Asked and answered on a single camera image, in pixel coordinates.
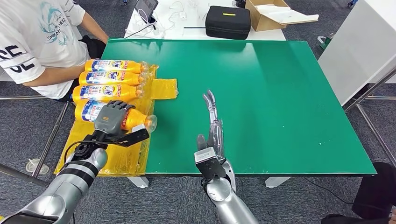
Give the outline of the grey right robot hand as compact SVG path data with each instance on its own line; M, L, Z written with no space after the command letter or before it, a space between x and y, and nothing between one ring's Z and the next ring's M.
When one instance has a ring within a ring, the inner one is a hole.
M203 94L203 99L205 100L210 116L210 129L207 139L202 134L197 136L197 148L198 150L202 150L213 147L218 160L223 164L226 161L224 132L222 120L218 118L215 96L211 90L207 90L207 92Z

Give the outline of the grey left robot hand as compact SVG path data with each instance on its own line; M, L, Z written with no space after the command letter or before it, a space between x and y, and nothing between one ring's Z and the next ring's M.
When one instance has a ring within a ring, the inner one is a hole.
M121 125L130 109L135 109L135 106L121 100L109 101L94 121L95 130L109 136L125 134L126 131L121 128Z

